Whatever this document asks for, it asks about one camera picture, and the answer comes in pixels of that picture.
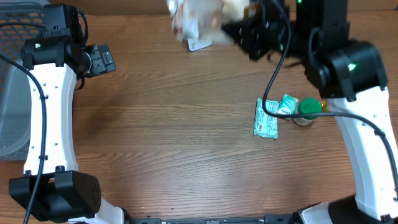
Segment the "yellow liquid bottle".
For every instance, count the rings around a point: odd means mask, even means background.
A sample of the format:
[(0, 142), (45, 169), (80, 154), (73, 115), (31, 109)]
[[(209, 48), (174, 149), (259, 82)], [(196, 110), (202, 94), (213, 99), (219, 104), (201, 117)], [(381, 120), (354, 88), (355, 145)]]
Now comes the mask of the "yellow liquid bottle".
[(326, 100), (324, 100), (324, 101), (321, 102), (321, 106), (322, 106), (322, 112), (323, 112), (323, 113), (329, 112), (328, 103), (326, 102)]

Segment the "small teal white box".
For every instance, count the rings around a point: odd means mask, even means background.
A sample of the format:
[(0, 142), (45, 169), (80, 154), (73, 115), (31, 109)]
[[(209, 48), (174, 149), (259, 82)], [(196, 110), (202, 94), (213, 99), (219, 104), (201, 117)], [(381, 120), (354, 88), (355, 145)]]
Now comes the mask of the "small teal white box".
[(292, 115), (298, 105), (299, 100), (293, 96), (284, 94), (280, 102), (277, 114)]

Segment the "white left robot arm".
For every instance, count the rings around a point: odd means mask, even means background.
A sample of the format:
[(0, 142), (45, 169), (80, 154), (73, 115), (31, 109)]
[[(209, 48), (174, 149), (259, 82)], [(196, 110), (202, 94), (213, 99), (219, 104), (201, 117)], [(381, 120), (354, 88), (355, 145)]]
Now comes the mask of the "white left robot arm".
[(73, 148), (73, 94), (87, 78), (115, 71), (110, 49), (88, 45), (85, 15), (74, 6), (46, 4), (42, 29), (25, 41), (17, 65), (29, 79), (30, 144), (9, 194), (41, 222), (129, 223), (125, 209), (102, 197), (99, 180), (78, 170)]

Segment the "beige brown snack bag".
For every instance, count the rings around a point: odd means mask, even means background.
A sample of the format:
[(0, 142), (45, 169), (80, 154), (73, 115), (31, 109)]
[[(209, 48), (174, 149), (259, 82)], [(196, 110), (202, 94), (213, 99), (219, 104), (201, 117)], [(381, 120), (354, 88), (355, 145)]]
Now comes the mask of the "beige brown snack bag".
[(221, 26), (244, 19), (244, 9), (251, 0), (166, 0), (172, 18), (172, 30), (179, 41), (233, 41)]

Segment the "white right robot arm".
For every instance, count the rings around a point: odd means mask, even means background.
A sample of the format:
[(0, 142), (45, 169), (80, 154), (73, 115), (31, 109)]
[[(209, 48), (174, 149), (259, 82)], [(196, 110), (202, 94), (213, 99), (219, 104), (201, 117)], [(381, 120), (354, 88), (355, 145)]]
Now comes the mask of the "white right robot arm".
[(270, 50), (296, 57), (307, 80), (328, 104), (343, 135), (354, 173), (355, 194), (316, 203), (283, 223), (396, 223), (397, 143), (388, 79), (372, 43), (350, 39), (345, 0), (296, 3), (296, 19), (282, 1), (261, 1), (253, 16), (222, 25), (252, 60)]

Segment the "teal snack packet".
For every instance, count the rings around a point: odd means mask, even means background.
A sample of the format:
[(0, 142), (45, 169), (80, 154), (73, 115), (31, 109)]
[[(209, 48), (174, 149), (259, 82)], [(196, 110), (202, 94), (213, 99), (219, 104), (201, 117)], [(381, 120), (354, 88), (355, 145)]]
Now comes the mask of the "teal snack packet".
[(262, 103), (262, 98), (258, 98), (256, 103), (253, 135), (260, 136), (262, 138), (277, 139), (279, 137), (278, 119), (265, 113)]

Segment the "green lid jar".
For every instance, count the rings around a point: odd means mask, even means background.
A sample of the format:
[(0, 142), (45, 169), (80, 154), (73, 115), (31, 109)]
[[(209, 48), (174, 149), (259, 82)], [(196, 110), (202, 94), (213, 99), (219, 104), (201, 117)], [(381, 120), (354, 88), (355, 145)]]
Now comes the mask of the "green lid jar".
[[(302, 100), (296, 107), (294, 114), (314, 114), (314, 113), (321, 113), (322, 106), (321, 103), (315, 98), (306, 98)], [(294, 121), (301, 126), (307, 126), (311, 124), (315, 119), (316, 116), (307, 116), (307, 117), (300, 117), (294, 118)]]

